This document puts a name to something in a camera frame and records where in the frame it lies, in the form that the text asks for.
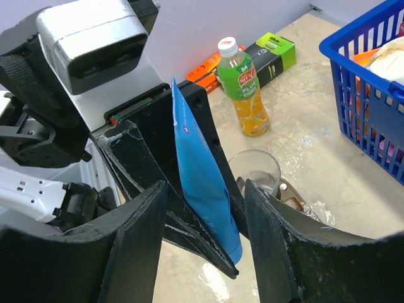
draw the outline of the glass rim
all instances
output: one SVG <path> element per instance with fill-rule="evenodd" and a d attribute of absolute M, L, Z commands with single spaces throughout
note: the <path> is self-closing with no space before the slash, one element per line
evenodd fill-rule
<path fill-rule="evenodd" d="M 280 182 L 280 178 L 281 178 L 281 170 L 280 170 L 279 162 L 278 162 L 278 160 L 277 160 L 272 154 L 270 154 L 270 153 L 268 153 L 267 151 L 264 151 L 264 150 L 251 149 L 251 150 L 242 150 L 242 151 L 240 151 L 239 153 L 236 153 L 233 157 L 231 157 L 231 158 L 227 161 L 227 163 L 229 163 L 230 170 L 232 169 L 230 162 L 231 162 L 233 159 L 237 158 L 237 156 L 239 156 L 239 155 L 241 155 L 241 154 L 245 154 L 245 153 L 249 153 L 249 152 L 262 153 L 263 155 L 269 156 L 269 157 L 274 161 L 274 163 L 276 164 L 276 170 L 277 170 L 277 172 L 278 172 L 278 177 L 276 178 L 276 183 L 278 184 L 278 183 Z"/>

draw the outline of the bottle cap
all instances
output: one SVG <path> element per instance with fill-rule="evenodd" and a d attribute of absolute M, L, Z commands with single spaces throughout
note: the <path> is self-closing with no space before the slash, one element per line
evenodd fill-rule
<path fill-rule="evenodd" d="M 223 58 L 229 58 L 237 54 L 239 51 L 239 46 L 233 37 L 226 37 L 219 41 L 217 47 L 219 48 L 219 53 Z"/>

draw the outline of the juice bottle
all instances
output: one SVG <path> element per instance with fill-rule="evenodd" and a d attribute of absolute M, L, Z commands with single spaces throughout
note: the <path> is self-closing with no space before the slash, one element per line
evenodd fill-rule
<path fill-rule="evenodd" d="M 265 133 L 270 126 L 270 118 L 261 100 L 253 59 L 239 50 L 233 37 L 221 39 L 218 48 L 222 56 L 218 76 L 233 101 L 242 132 L 247 136 Z"/>

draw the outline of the red logo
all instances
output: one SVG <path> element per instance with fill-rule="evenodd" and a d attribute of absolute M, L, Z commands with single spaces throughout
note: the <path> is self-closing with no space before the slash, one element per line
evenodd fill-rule
<path fill-rule="evenodd" d="M 246 71 L 245 73 L 242 73 L 239 76 L 239 84 L 240 86 L 245 85 L 246 83 L 249 83 L 252 79 L 255 77 L 255 68 L 251 68 L 249 71 Z"/>

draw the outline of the orange package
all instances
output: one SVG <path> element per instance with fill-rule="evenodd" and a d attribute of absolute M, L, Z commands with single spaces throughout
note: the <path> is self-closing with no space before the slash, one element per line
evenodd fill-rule
<path fill-rule="evenodd" d="M 246 48 L 239 45 L 239 49 L 244 51 Z M 221 55 L 219 52 L 217 52 L 203 64 L 199 65 L 197 68 L 188 73 L 186 75 L 186 79 L 202 86 L 207 93 L 210 93 L 212 90 L 220 86 L 220 82 L 216 78 L 215 71 L 221 58 Z"/>
<path fill-rule="evenodd" d="M 378 52 L 378 50 L 379 49 L 373 49 L 373 50 L 369 50 L 367 52 L 363 52 L 363 53 L 354 55 L 352 60 L 354 62 L 356 62 L 357 64 L 365 67 L 370 62 L 370 60 L 373 58 L 375 53 Z M 357 93 L 360 93 L 360 81 L 361 81 L 361 79 L 358 76 L 356 76 L 356 92 Z M 366 98 L 369 98 L 370 90 L 371 90 L 371 88 L 370 88 L 369 84 L 366 83 L 365 84 L 365 97 Z M 358 113 L 358 114 L 360 113 L 360 105 L 361 105 L 360 98 L 357 97 L 356 98 L 356 113 Z M 368 106 L 368 104 L 365 105 L 365 118 L 366 119 L 369 118 L 369 106 Z M 349 119 L 352 120 L 352 113 L 351 112 L 349 113 Z M 359 118 L 357 119 L 356 128 L 357 128 L 358 131 L 360 131 L 360 119 Z M 367 128 L 368 128 L 367 123 L 365 123 L 365 127 L 364 127 L 365 134 L 367 134 Z M 360 135 L 357 134 L 356 138 L 357 138 L 357 140 L 360 140 Z"/>

